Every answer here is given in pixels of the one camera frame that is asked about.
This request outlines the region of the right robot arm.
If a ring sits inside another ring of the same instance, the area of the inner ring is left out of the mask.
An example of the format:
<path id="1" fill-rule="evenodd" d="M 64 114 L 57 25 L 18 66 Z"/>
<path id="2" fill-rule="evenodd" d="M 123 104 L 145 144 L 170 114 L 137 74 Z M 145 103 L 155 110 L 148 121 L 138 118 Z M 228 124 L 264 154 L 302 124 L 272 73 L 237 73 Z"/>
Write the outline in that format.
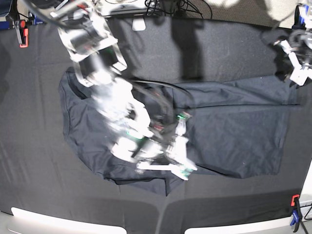
<path id="1" fill-rule="evenodd" d="M 187 158 L 188 112 L 176 114 L 169 100 L 144 80 L 122 77 L 127 63 L 118 40 L 91 0 L 73 0 L 45 14 L 31 0 L 24 5 L 41 20 L 57 26 L 73 62 L 78 82 L 92 88 L 96 110 L 112 133 L 113 156 L 133 163 L 138 172 L 170 171 L 187 180 L 197 170 Z"/>

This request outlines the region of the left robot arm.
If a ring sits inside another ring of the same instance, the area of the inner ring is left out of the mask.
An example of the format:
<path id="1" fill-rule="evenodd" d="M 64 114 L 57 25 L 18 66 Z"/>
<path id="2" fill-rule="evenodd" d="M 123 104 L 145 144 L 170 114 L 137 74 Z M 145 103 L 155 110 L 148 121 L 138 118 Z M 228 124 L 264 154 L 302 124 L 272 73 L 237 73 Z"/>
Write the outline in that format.
<path id="1" fill-rule="evenodd" d="M 274 45 L 287 55 L 292 70 L 286 75 L 291 84 L 301 87 L 312 79 L 312 2 L 301 0 L 294 11 L 292 32 Z"/>

